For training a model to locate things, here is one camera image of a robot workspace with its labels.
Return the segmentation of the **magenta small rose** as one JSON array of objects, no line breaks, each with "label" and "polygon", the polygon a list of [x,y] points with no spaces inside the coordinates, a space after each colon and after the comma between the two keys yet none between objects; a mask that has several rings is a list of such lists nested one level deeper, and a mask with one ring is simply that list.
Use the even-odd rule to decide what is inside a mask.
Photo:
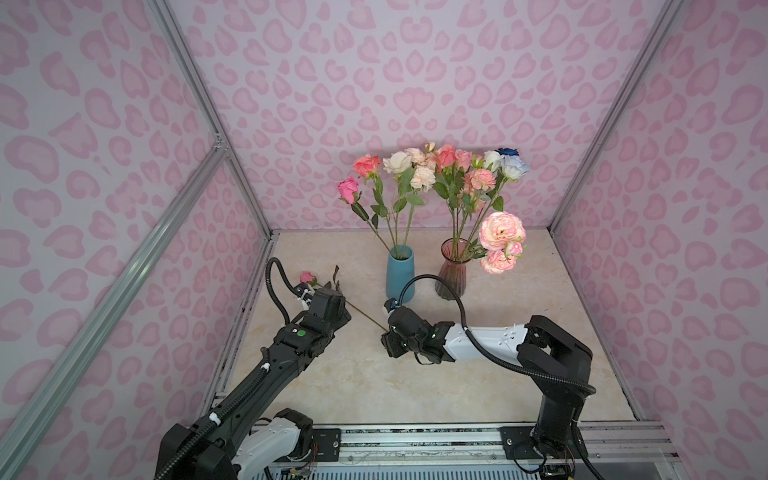
[{"label": "magenta small rose", "polygon": [[[340,267],[338,265],[334,266],[332,276],[329,281],[323,282],[319,280],[316,275],[314,275],[309,271],[302,272],[299,277],[299,280],[301,284],[306,284],[311,292],[316,291],[320,287],[330,288],[338,292],[342,291],[341,283],[340,283]],[[346,301],[346,305],[348,309],[351,309],[354,313],[359,314],[362,318],[370,321],[372,324],[377,326],[382,331],[386,330],[383,324],[375,320],[371,315],[364,312],[358,306],[354,305],[350,300]]]},{"label": "magenta small rose", "polygon": [[375,210],[369,211],[361,203],[362,193],[360,190],[359,182],[349,176],[347,179],[339,182],[336,185],[336,189],[340,199],[346,203],[351,208],[353,213],[369,227],[369,229],[374,233],[384,248],[387,251],[390,251],[391,247],[385,242],[384,238],[379,233],[380,216]]}]

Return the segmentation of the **small pink spray roses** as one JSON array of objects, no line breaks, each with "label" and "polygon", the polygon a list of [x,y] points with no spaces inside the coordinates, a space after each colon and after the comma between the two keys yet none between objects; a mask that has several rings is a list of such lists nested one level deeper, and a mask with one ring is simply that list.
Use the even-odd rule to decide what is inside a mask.
[{"label": "small pink spray roses", "polygon": [[462,201],[475,219],[461,260],[478,260],[490,274],[512,270],[524,251],[527,232],[522,220],[505,210],[501,195],[508,179],[500,171],[473,169],[465,177]]}]

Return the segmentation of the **pink cream spray roses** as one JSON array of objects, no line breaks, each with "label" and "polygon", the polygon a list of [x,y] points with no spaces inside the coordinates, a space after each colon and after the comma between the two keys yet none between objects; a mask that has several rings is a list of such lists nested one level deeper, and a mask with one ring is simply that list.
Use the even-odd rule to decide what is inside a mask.
[{"label": "pink cream spray roses", "polygon": [[436,144],[434,142],[428,142],[421,150],[417,148],[407,148],[404,151],[397,153],[397,156],[399,157],[399,175],[403,176],[404,172],[407,172],[408,170],[413,171],[413,175],[408,180],[408,187],[405,194],[406,203],[409,205],[404,240],[405,244],[408,244],[415,207],[423,204],[420,194],[428,191],[436,183],[436,150]]}]

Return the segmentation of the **cream pink rose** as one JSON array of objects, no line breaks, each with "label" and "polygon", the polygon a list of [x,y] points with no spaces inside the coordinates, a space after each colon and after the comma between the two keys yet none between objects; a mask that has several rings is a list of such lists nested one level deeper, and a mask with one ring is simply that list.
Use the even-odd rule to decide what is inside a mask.
[{"label": "cream pink rose", "polygon": [[383,165],[395,188],[386,216],[393,241],[393,257],[404,260],[416,209],[425,204],[423,196],[433,184],[434,171],[427,165],[426,153],[418,148],[395,152],[384,160]]}]

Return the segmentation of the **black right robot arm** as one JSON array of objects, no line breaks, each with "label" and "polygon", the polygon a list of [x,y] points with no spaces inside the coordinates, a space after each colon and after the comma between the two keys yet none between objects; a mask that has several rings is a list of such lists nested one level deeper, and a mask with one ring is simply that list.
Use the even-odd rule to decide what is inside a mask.
[{"label": "black right robot arm", "polygon": [[542,315],[524,325],[470,328],[465,322],[431,324],[393,299],[385,310],[389,330],[381,341],[392,358],[412,353],[426,365],[485,359],[531,378],[542,401],[529,447],[547,457],[568,450],[572,425],[596,393],[589,384],[593,353],[584,343]]}]

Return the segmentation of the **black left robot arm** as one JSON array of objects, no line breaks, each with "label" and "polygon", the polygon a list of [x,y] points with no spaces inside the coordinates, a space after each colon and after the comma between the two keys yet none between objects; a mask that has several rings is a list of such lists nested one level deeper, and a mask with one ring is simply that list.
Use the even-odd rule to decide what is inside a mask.
[{"label": "black left robot arm", "polygon": [[176,424],[163,436],[156,479],[237,477],[240,471],[233,460],[256,421],[351,320],[342,293],[326,287],[302,293],[308,298],[308,308],[261,349],[261,361],[246,378],[192,426]]}]

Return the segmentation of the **teal ceramic vase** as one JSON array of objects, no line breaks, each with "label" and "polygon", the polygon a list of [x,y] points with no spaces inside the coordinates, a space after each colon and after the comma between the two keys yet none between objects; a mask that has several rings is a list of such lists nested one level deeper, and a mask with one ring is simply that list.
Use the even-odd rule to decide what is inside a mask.
[{"label": "teal ceramic vase", "polygon": [[385,291],[388,298],[397,300],[405,285],[415,276],[413,250],[398,245],[390,250],[386,268]]}]

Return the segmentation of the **pink glass vase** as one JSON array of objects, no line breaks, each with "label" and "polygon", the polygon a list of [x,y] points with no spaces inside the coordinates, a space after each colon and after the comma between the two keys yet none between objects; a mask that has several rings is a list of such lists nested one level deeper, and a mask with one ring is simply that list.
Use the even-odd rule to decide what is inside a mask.
[{"label": "pink glass vase", "polygon": [[447,239],[442,243],[440,252],[443,256],[443,264],[438,276],[443,281],[435,284],[435,291],[445,300],[454,298],[450,289],[461,297],[466,290],[467,265],[473,259],[470,242],[463,238]]}]

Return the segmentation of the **diagonal aluminium frame bar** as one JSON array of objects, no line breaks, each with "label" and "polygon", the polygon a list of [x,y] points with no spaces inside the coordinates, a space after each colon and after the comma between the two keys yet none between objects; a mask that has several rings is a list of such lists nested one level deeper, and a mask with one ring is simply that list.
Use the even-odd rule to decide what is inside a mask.
[{"label": "diagonal aluminium frame bar", "polygon": [[228,155],[227,146],[211,149],[21,409],[1,441],[3,479],[20,475]]}]

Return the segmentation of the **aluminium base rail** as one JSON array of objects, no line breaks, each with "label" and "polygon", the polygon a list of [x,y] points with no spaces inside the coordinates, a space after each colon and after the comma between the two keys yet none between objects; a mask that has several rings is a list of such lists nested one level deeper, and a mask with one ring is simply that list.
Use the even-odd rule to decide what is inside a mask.
[{"label": "aluminium base rail", "polygon": [[314,425],[261,420],[238,447],[204,440],[169,479],[685,479],[658,422],[579,426],[581,444],[537,450],[529,423]]}]

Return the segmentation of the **left corner aluminium post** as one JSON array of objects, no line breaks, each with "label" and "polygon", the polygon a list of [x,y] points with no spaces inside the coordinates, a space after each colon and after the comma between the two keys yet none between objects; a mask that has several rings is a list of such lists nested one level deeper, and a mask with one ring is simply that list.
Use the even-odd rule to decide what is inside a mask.
[{"label": "left corner aluminium post", "polygon": [[191,48],[185,38],[183,29],[173,11],[172,5],[165,0],[149,0],[146,5],[151,11],[158,28],[169,45],[171,55],[178,63],[181,72],[189,85],[190,92],[203,114],[209,129],[216,139],[216,144],[225,151],[227,165],[235,177],[236,183],[245,198],[245,204],[250,210],[262,235],[270,239],[272,230],[261,208],[254,189],[250,184],[245,169],[233,146],[230,136],[222,122],[222,118],[214,104],[213,97],[207,87],[201,70],[195,62]]}]

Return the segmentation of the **corner aluminium post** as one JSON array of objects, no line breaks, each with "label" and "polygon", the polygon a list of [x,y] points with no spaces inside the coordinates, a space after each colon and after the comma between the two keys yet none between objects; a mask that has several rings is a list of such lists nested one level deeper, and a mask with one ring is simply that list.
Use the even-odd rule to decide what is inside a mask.
[{"label": "corner aluminium post", "polygon": [[169,45],[171,55],[178,63],[181,72],[189,85],[190,92],[203,114],[209,129],[216,139],[216,144],[225,151],[227,165],[235,177],[236,183],[245,198],[245,204],[250,210],[262,235],[270,239],[272,230],[261,208],[254,189],[250,184],[245,169],[233,146],[230,136],[222,122],[222,118],[214,104],[213,97],[207,87],[201,70],[195,62],[191,48],[185,38],[183,29],[173,11],[172,5],[165,0],[149,0],[146,5],[151,11],[158,28]]},{"label": "corner aluminium post", "polygon": [[667,0],[662,4],[659,15],[639,49],[634,62],[631,64],[625,79],[620,83],[615,99],[607,110],[603,122],[597,129],[593,141],[586,150],[584,158],[555,211],[552,222],[548,226],[548,232],[552,238],[555,238],[564,228],[566,217],[575,205],[578,194],[600,160],[608,141],[616,127],[620,124],[622,116],[628,109],[633,96],[638,91],[655,60],[660,56],[665,42],[674,32],[677,23],[685,13],[687,4],[688,1],[684,0]]}]

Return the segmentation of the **right corner aluminium post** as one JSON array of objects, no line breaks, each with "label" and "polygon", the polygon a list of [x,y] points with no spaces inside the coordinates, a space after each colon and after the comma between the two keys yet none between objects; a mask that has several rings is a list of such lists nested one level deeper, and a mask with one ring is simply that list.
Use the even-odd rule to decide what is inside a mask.
[{"label": "right corner aluminium post", "polygon": [[633,96],[638,91],[655,60],[660,56],[665,42],[674,32],[677,23],[685,13],[687,4],[688,1],[684,0],[667,0],[662,4],[659,15],[639,49],[634,62],[631,64],[625,79],[620,83],[615,99],[607,110],[603,122],[597,129],[593,141],[586,150],[584,158],[555,211],[552,222],[548,226],[548,232],[552,238],[555,238],[564,228],[566,217],[575,205],[578,194],[600,160],[608,141],[616,127],[620,124],[622,116],[628,109]]}]

